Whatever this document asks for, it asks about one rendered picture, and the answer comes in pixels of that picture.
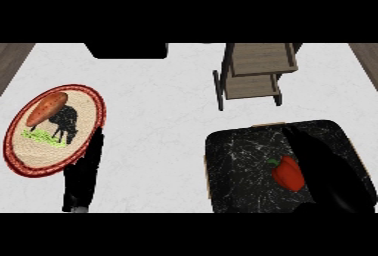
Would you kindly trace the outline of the wooden tiered basket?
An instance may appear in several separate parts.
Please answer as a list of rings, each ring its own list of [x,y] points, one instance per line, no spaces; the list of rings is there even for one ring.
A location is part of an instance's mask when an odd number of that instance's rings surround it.
[[[302,43],[228,43],[220,70],[213,71],[219,110],[223,100],[272,97],[282,105],[278,85],[284,74],[299,70]]]

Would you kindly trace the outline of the orange sweet potato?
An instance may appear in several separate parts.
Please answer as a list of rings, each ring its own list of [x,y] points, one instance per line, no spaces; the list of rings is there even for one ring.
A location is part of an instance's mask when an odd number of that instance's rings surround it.
[[[68,94],[65,92],[57,92],[49,94],[40,101],[36,109],[33,110],[29,119],[27,126],[37,126],[45,120],[48,120],[62,109],[68,101]]]

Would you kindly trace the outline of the black appliance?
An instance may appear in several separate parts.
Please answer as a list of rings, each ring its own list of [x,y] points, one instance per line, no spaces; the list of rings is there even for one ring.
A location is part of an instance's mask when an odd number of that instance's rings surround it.
[[[98,59],[164,59],[167,43],[88,43],[88,49]]]

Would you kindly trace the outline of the red bell pepper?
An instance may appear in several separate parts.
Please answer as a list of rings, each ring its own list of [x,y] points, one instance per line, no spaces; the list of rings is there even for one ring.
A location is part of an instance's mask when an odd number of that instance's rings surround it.
[[[291,156],[284,155],[281,160],[269,159],[269,164],[274,164],[272,177],[277,183],[291,192],[299,192],[305,185],[305,177],[300,166]]]

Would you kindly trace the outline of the round red-rimmed woven placemat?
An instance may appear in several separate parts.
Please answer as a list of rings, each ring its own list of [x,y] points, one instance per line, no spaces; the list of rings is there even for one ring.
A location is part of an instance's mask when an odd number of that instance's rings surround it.
[[[27,119],[42,100],[58,92],[68,95],[67,116],[77,118],[73,140],[68,140],[68,131],[60,129],[60,125],[49,120],[36,128],[27,126]],[[9,169],[29,178],[46,177],[62,171],[86,154],[93,133],[105,125],[105,120],[104,98],[92,87],[71,84],[43,92],[18,112],[5,134],[3,158]]]

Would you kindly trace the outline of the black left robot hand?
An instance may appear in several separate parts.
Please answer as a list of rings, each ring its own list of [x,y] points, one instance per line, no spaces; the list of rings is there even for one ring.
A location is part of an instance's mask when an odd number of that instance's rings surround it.
[[[68,164],[64,169],[64,212],[89,211],[95,195],[104,138],[102,128],[98,128],[89,142],[85,156],[79,159],[76,164]]]

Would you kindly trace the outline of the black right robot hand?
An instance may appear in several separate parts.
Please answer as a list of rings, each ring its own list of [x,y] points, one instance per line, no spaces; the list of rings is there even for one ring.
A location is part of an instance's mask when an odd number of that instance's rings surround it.
[[[303,203],[296,213],[374,214],[376,201],[347,161],[330,146],[296,127],[282,133],[299,159],[313,203]]]

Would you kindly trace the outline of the black marble tray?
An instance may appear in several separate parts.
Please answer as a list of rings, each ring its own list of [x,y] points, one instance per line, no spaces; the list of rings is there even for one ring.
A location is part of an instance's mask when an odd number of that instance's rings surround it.
[[[358,152],[340,125],[331,120],[277,123],[213,132],[206,139],[206,163],[215,213],[291,213],[313,202],[308,186],[291,192],[277,183],[272,169],[284,155],[297,160],[282,134],[297,127],[318,138],[349,162],[374,202],[377,190]]]

